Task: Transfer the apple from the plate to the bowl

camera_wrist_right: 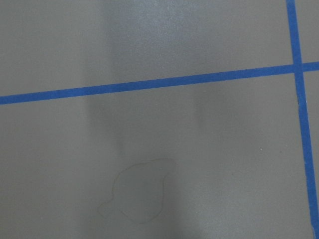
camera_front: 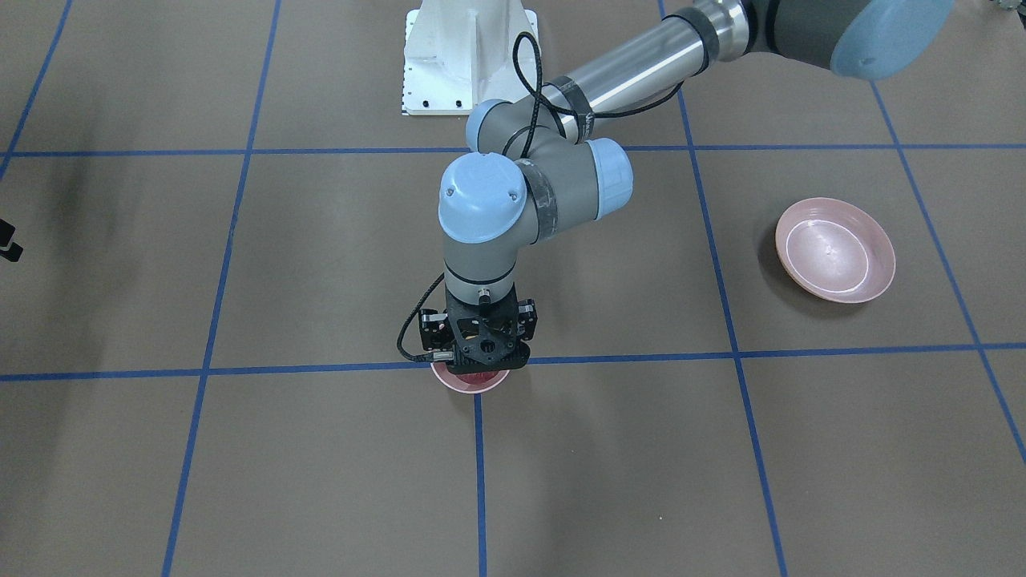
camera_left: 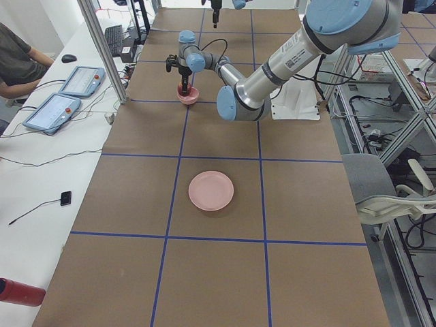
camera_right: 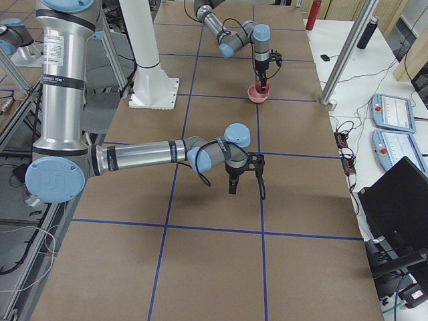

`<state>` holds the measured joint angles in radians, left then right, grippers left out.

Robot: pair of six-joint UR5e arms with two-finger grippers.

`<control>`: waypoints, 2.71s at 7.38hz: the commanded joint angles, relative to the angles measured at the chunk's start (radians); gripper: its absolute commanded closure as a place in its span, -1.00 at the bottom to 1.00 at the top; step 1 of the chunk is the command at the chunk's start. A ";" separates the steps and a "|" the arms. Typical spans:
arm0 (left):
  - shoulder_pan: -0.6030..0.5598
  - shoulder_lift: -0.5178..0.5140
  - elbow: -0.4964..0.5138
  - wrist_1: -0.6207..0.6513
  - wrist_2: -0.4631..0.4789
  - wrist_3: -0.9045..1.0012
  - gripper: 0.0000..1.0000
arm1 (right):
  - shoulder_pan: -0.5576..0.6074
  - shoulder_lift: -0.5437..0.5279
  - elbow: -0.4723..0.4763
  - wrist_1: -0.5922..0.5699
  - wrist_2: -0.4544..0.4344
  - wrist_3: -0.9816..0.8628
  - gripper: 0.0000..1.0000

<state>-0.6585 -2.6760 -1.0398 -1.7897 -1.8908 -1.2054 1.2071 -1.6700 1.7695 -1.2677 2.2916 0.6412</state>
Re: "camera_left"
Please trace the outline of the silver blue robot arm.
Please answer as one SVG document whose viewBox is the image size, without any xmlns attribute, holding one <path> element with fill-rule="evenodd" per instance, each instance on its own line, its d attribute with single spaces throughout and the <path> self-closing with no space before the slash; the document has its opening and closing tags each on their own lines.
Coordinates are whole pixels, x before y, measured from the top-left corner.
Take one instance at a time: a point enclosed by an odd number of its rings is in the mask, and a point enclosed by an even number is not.
<svg viewBox="0 0 436 327">
<path fill-rule="evenodd" d="M 193 93 L 189 76 L 214 71 L 224 82 L 217 111 L 227 121 L 259 121 L 271 110 L 271 93 L 320 55 L 343 45 L 350 55 L 368 55 L 394 48 L 400 38 L 402 1 L 312 1 L 301 28 L 261 67 L 243 76 L 225 55 L 201 50 L 193 31 L 178 37 L 178 54 L 166 59 L 166 70 L 181 75 L 178 96 Z"/>
</svg>

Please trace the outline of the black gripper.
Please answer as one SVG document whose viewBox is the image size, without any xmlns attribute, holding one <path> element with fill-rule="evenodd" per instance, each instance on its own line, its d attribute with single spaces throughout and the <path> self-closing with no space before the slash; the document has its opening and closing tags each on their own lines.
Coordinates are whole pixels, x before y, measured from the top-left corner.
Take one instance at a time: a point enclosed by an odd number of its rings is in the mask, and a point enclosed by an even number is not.
<svg viewBox="0 0 436 327">
<path fill-rule="evenodd" d="M 181 83 L 178 88 L 181 89 L 182 96 L 188 96 L 191 84 L 189 82 L 189 77 L 191 75 L 191 70 L 181 63 L 181 60 L 175 54 L 170 54 L 166 58 L 166 71 L 170 73 L 172 68 L 176 68 L 178 73 L 181 75 Z"/>
</svg>

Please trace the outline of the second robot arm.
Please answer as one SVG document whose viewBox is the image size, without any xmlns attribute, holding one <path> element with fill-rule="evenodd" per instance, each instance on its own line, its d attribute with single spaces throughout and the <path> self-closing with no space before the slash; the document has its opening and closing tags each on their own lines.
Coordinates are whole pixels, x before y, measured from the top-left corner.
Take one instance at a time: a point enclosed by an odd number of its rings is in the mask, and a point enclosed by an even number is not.
<svg viewBox="0 0 436 327">
<path fill-rule="evenodd" d="M 224 5 L 221 0 L 201 0 L 201 6 L 210 5 L 212 10 L 212 27 L 213 31 L 217 31 L 220 23 L 220 13 L 224 12 L 225 14 L 229 14 L 229 17 L 225 17 L 224 23 L 236 24 L 240 20 L 240 16 L 236 14 L 236 10 L 243 11 L 249 1 L 245 0 L 235 0 L 231 1 L 229 5 Z"/>
</svg>

